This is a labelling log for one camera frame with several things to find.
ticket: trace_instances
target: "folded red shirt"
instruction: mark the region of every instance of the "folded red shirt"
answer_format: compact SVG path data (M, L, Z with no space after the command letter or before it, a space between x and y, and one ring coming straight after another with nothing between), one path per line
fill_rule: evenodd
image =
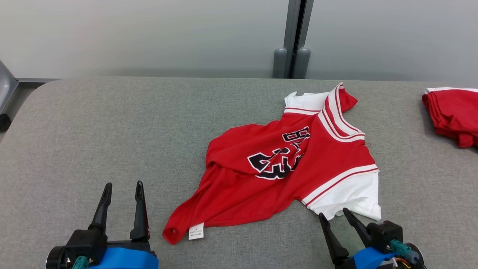
M429 88L422 101L437 134L460 148L478 146L478 89Z

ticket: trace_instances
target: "white sleeve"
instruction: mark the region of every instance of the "white sleeve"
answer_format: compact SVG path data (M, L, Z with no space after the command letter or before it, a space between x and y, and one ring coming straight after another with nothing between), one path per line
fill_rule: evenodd
M334 215L343 215L342 209L347 207L354 213L378 221L381 219L378 195L378 172L361 174L340 181L308 204L307 208L316 214L323 213L330 220Z

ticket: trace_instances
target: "white wall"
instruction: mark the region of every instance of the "white wall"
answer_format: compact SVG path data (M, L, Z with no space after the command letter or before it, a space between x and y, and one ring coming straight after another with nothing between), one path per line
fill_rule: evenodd
M288 0L1 0L16 78L272 76Z
M478 1L315 0L307 78L478 83Z

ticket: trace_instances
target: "gray table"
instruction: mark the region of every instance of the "gray table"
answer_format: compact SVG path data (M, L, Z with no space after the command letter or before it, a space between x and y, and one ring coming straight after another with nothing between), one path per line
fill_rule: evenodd
M333 268L318 217L300 202L269 220L206 228L205 238L175 246L162 230L196 190L211 139L234 126L279 119L292 91L324 92L337 83L116 77L40 87L0 144L1 267L43 267L53 246L87 228L109 181L107 234L129 238L140 179L162 269ZM383 218L403 226L429 269L478 268L477 150L435 135L421 103L425 88L444 85L344 84L358 99L345 117L366 133L381 170ZM351 252L362 247L344 217L331 224Z

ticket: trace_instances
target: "white tag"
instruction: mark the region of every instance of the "white tag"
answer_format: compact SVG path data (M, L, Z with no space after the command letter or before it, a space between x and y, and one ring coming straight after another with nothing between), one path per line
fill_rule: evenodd
M200 239L204 237L204 222L189 228L189 240Z

